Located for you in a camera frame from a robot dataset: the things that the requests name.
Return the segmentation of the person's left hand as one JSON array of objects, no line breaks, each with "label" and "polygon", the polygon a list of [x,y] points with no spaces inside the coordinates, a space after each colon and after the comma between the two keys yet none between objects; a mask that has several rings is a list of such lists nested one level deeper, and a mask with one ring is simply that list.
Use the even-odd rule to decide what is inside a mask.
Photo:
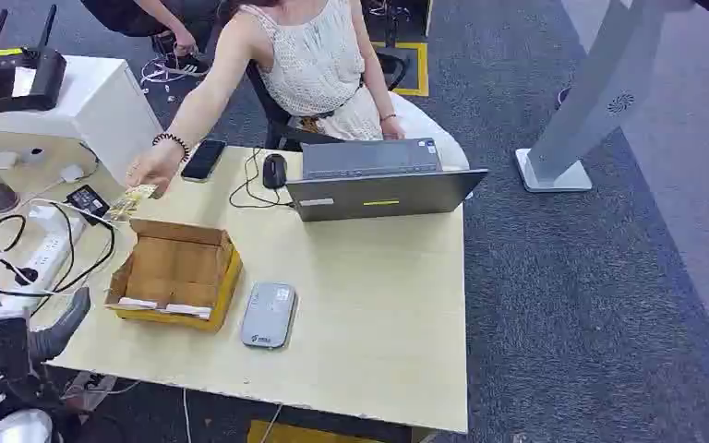
[{"label": "person's left hand", "polygon": [[396,114],[387,115],[380,119],[380,128],[382,137],[385,140],[404,139],[405,132],[400,125],[399,118]]}]

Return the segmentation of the person's right hand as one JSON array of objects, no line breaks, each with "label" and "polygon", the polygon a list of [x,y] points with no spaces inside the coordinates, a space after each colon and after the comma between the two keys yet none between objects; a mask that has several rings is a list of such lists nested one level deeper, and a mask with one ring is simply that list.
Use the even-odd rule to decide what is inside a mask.
[{"label": "person's right hand", "polygon": [[133,161],[126,172],[126,185],[128,187],[156,186],[151,197],[161,198],[179,170],[184,157],[185,151],[179,144],[169,139],[160,140]]}]

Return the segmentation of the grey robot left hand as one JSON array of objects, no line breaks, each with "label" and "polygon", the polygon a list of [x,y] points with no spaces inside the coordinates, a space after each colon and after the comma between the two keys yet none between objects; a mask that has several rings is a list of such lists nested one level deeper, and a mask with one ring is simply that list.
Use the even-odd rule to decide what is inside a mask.
[{"label": "grey robot left hand", "polygon": [[81,287],[52,326],[31,330],[26,307],[9,307],[0,301],[0,395],[11,388],[26,386],[34,364],[60,355],[90,307],[90,289]]}]

